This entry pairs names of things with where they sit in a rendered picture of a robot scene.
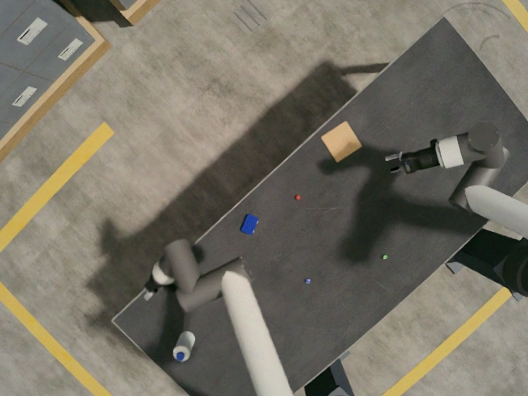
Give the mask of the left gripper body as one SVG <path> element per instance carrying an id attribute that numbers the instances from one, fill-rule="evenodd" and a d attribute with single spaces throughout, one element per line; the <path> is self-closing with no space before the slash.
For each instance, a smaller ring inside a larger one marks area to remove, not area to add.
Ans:
<path id="1" fill-rule="evenodd" d="M 152 269 L 152 275 L 153 276 L 149 277 L 149 281 L 143 286 L 148 294 L 151 294 L 155 289 L 161 288 L 169 295 L 175 293 L 176 287 L 173 280 L 166 279 L 160 274 L 158 270 L 158 262 Z"/>

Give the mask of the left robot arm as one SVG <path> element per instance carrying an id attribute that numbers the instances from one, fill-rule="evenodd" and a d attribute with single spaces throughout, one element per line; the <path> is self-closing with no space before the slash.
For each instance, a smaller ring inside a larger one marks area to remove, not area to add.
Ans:
<path id="1" fill-rule="evenodd" d="M 189 314 L 223 298 L 256 396 L 292 396 L 248 284 L 240 257 L 201 276 L 186 241 L 161 250 L 160 274 L 173 280 L 181 309 Z"/>

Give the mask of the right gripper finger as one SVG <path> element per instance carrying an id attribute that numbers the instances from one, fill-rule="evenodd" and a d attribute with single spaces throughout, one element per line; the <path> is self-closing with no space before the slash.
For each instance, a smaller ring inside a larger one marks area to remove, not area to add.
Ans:
<path id="1" fill-rule="evenodd" d="M 395 167 L 395 168 L 391 168 L 391 171 L 390 171 L 390 172 L 393 173 L 393 172 L 397 172 L 397 171 L 401 171 L 401 170 L 404 170 L 404 172 L 405 172 L 405 174 L 406 174 L 406 171 L 405 171 L 405 169 L 404 169 L 404 166 L 400 166 L 400 167 L 398 166 L 398 167 Z"/>
<path id="2" fill-rule="evenodd" d="M 395 159 L 395 158 L 399 158 L 399 160 L 401 161 L 401 154 L 402 154 L 402 152 L 399 152 L 398 154 L 394 154 L 394 155 L 391 155 L 391 156 L 387 156 L 385 160 L 386 160 L 386 161 L 389 161 L 389 160 L 393 160 L 393 159 Z"/>

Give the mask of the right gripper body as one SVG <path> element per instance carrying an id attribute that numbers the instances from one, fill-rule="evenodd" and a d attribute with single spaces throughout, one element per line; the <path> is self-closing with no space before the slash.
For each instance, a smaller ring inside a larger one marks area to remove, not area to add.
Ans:
<path id="1" fill-rule="evenodd" d="M 450 168 L 464 164 L 457 142 L 457 135 L 441 139 L 438 142 L 437 139 L 433 139 L 430 141 L 429 148 L 418 150 L 414 153 L 401 154 L 401 161 L 406 174 L 439 165 L 442 168 Z"/>

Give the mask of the beige flat mat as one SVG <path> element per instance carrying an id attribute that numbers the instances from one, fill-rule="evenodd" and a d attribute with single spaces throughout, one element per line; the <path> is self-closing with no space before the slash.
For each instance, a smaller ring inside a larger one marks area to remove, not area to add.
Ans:
<path id="1" fill-rule="evenodd" d="M 346 121 L 321 138 L 337 162 L 362 146 Z"/>

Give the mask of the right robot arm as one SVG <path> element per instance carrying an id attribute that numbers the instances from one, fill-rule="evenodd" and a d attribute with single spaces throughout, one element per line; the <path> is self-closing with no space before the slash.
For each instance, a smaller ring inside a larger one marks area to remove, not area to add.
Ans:
<path id="1" fill-rule="evenodd" d="M 448 202 L 467 215 L 475 212 L 528 239 L 528 205 L 490 188 L 510 157 L 497 127 L 479 123 L 457 135 L 457 142 L 463 163 L 472 164 Z M 528 298 L 528 246 L 507 256 L 502 275 L 510 289 Z"/>

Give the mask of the white bottle with blue cap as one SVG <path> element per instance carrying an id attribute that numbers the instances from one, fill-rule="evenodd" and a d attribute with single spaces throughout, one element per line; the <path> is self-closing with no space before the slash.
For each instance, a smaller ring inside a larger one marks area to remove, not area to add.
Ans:
<path id="1" fill-rule="evenodd" d="M 179 361 L 187 360 L 190 356 L 194 341 L 195 337 L 191 332 L 186 331 L 181 333 L 173 351 L 174 357 Z"/>

